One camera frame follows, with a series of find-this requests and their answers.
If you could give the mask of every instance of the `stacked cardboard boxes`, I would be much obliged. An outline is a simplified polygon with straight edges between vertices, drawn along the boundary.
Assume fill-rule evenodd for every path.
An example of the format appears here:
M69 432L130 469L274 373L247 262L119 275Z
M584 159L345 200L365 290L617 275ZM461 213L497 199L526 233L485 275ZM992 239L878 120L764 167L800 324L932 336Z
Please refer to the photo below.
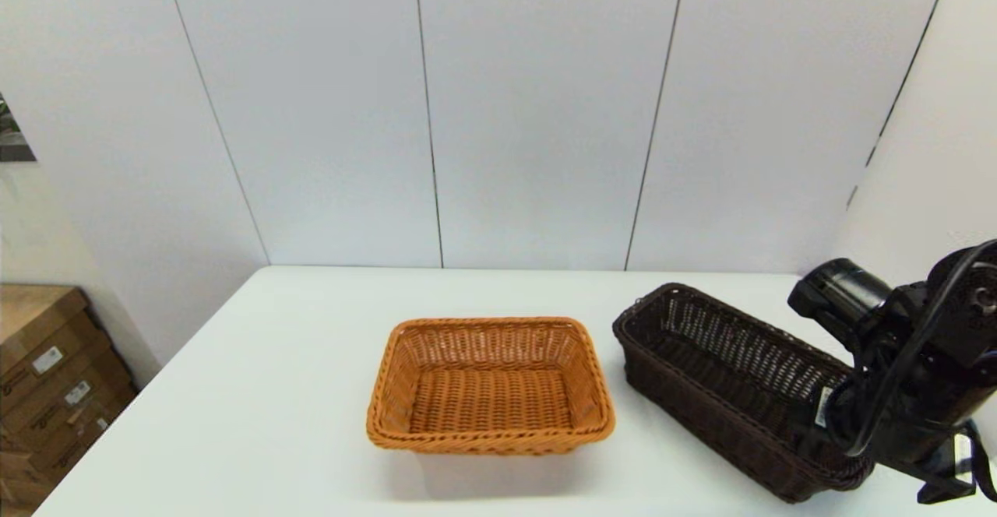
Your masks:
M81 291L0 286L0 499L40 504L134 397Z

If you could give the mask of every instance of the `white table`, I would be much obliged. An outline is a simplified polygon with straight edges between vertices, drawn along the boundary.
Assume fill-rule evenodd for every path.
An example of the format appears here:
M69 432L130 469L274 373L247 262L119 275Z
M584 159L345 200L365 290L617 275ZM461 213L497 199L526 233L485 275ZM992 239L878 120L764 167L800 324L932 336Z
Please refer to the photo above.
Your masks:
M698 287L847 360L786 305L794 276L274 266L214 315L37 517L489 514L993 515L982 496L915 507L912 478L790 506L626 384L611 323L660 283ZM594 339L616 431L569 455L377 449L365 417L395 324L421 316L569 315Z

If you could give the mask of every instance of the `wicker basket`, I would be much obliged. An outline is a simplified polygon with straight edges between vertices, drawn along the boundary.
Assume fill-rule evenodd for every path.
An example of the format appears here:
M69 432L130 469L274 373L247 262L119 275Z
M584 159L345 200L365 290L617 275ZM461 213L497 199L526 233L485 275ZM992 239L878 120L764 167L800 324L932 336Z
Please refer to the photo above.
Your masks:
M801 449L790 429L791 413L847 375L830 355L677 283L637 301L613 332L627 382L780 499L855 489L872 472L830 443Z
M402 322L367 411L374 444L426 453L566 453L613 424L591 339L571 318Z

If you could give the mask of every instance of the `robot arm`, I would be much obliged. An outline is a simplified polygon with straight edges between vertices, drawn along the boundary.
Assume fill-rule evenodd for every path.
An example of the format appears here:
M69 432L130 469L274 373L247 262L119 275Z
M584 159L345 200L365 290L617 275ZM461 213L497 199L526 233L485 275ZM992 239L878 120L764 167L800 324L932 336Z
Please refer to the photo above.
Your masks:
M997 390L997 240L955 251L925 282L896 289L834 259L800 280L788 303L854 357L851 375L815 399L820 418L801 422L811 436L925 481L920 503L972 495L974 478L997 501L970 419Z

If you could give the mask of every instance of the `basket rim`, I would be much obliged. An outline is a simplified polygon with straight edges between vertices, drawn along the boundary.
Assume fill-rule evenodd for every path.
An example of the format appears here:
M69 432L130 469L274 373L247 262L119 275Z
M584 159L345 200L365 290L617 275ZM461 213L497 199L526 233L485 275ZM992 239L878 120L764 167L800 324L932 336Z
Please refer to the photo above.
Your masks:
M447 432L396 432L385 429L383 423L383 403L384 392L387 385L389 369L395 357L396 346L401 336L408 329L426 328L426 326L448 326L448 325L523 325L523 323L533 323L533 325L549 325L549 323L566 323L573 328L577 339L583 346L585 362L588 367L589 378L595 381L597 406L599 409L598 424L585 427L566 428L503 428L493 431L447 431ZM400 322L392 330L388 337L388 344L385 353L381 358L381 367L378 371L377 382L374 385L374 392L371 394L370 407L367 409L367 436L377 446L386 448L406 448L405 443L426 443L434 442L445 444L451 441L465 442L478 439L508 439L513 445L528 447L531 443L539 439L548 438L576 438L577 444L591 443L608 437L615 426L616 417L612 406L612 400L606 387L605 376L602 368L599 367L598 357L595 355L595 346L591 336L585 329L583 323L578 322L569 316L481 316L480 318L412 318L409 321Z
M733 305L723 303L723 301L718 300L718 298L712 297L709 294L704 293L704 291L697 290L695 287L686 286L684 283L663 284L663 286L651 291L651 293L647 296L639 298L637 303L635 303L632 307L627 308L626 311L623 311L622 314L616 318L616 321L613 321L613 333L616 335L619 342L623 344L623 346L634 348L634 350L638 351L638 353L641 353L644 357L647 357L648 360L651 360L653 364L657 365L658 371L666 371L668 374L673 375L676 378L680 378L684 383L687 383L687 385L693 386L696 392L701 393L702 396L705 396L709 403L715 404L715 406L723 407L724 410L729 411L730 414L734 415L734 417L737 417L738 420L748 426L747 432L757 435L761 439L765 439L770 446L775 447L774 451L776 456L779 456L780 459L786 461L787 464L790 464L791 466L798 468L801 472L807 474L813 481L833 487L833 485L836 485L837 482L852 481L855 477L863 474L863 470L858 470L854 473L829 470L829 468L820 466L812 460L809 460L809 458L801 456L795 452L794 449L791 449L790 445L788 445L783 438L775 435L775 433L773 433L768 427L759 424L759 422L755 421L754 418L749 417L749 415L744 414L744 412L739 410L736 406L730 404L729 401L724 399L723 396L719 396L719 394L716 394L713 390L706 389L706 387L703 386L702 383L698 382L698 380L690 378L690 376L685 374L684 371L681 371L681 369L675 367L675 365L670 364L670 362L663 360L663 358L655 354L650 348L645 347L644 344L637 342L633 336L630 336L630 333L625 329L626 323L641 310L641 307L643 307L645 303L654 301L656 298L659 298L659 296L663 296L663 294L669 293L669 291L673 290L682 290L687 291L687 293L695 294L703 300L708 301L708 303L715 305L715 307L723 308L724 311L729 311L732 312L732 314L750 319L751 322L758 323L758 325L763 326L763 328L773 330L773 332L777 335L786 337L786 339L790 340L794 346L804 348L804 350L807 350L807 353L815 355L815 357L818 357L822 361L830 362L831 364L842 364L841 361L832 357L832 355L826 353L826 351L818 350L818 348L811 346L811 344L804 342L804 340L790 335L790 333L786 332L786 330L777 329L776 326L772 326L768 322L761 321L761 319L755 318L755 316L748 315L747 312L738 310L738 308L733 307Z

